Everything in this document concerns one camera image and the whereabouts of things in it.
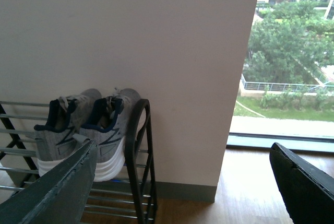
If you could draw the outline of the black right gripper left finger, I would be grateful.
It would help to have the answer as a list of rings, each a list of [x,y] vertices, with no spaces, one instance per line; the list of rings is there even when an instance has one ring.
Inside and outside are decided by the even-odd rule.
[[[1,223],[79,223],[92,188],[97,146],[74,154],[1,204]]]

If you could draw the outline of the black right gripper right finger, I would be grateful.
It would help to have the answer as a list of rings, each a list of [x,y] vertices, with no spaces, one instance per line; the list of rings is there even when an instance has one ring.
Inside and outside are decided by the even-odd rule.
[[[269,160],[293,223],[333,223],[333,177],[279,143]]]

